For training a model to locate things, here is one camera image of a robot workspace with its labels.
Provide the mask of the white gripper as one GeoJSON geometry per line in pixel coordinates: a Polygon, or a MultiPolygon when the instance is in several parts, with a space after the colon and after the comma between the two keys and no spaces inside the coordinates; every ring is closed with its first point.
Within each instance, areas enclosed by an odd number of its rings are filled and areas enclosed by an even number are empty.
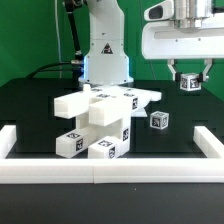
{"type": "Polygon", "coordinates": [[[147,23],[142,32],[145,59],[168,59],[172,80],[181,81],[174,59],[205,59],[198,80],[206,82],[213,60],[224,58],[224,28],[176,29],[172,21],[147,23]]]}

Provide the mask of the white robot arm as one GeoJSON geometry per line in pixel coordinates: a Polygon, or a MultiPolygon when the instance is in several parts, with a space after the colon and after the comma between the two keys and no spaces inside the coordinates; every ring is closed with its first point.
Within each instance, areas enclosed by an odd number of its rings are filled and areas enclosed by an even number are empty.
{"type": "MultiPolygon", "coordinates": [[[[84,57],[82,82],[117,85],[131,82],[124,53],[124,14],[117,0],[87,0],[90,50],[84,57]]],[[[215,58],[224,59],[224,7],[213,0],[163,0],[146,9],[141,52],[163,59],[172,79],[196,91],[208,79],[215,58]]]]}

